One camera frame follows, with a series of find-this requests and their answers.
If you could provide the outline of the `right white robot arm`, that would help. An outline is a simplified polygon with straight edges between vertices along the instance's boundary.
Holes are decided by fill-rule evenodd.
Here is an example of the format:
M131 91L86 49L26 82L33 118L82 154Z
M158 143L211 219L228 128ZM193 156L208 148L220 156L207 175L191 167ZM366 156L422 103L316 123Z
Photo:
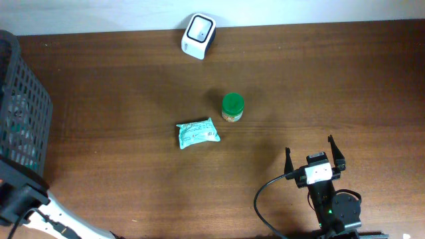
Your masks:
M307 199L315 211L320 229L314 238L388 238L382 232L360 233L361 203L359 193L349 189L335 190L333 182L341 177L347 167L345 157L332 135L328 136L333 163L325 152L308 155L307 164L294 169L290 148L286 148L284 173L287 180L294 180L298 188L308 189Z

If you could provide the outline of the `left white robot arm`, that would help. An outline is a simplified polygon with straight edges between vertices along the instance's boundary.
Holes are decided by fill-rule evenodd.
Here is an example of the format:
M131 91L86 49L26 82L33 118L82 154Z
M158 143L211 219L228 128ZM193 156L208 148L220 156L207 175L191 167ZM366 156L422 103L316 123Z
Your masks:
M43 165L31 159L1 157L1 225L12 226L12 238L20 226L55 238L116 239L119 236L82 220L61 205L43 179Z

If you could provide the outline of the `green lid jar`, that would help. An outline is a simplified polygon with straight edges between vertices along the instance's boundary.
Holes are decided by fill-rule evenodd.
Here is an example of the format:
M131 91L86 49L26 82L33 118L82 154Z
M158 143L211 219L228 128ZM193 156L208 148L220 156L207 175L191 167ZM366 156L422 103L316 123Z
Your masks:
M244 111L244 98L235 92L224 96L222 100L222 117L228 122L238 121Z

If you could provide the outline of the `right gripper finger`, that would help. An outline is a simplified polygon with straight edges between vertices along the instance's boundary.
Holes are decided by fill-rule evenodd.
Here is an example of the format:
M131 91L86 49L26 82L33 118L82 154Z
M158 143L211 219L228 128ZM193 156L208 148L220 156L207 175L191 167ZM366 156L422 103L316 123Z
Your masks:
M287 180L293 179L292 175L293 175L293 172L294 172L294 167L293 167L293 163L292 163L290 153L291 153L290 148L289 147L285 148L286 160L285 160L285 165L284 165L284 174L285 174Z
M328 136L328 142L331 145L331 152L333 155L334 166L338 170L344 171L346 169L346 160L342 152L339 150L338 146L336 145L332 135Z

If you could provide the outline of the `teal tissue pack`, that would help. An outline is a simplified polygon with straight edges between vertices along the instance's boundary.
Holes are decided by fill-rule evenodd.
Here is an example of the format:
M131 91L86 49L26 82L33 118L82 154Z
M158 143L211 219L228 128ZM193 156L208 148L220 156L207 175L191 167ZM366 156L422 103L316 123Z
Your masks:
M178 140L180 149L207 141L220 142L220 136L211 118L203 121L181 123L176 126L179 128Z

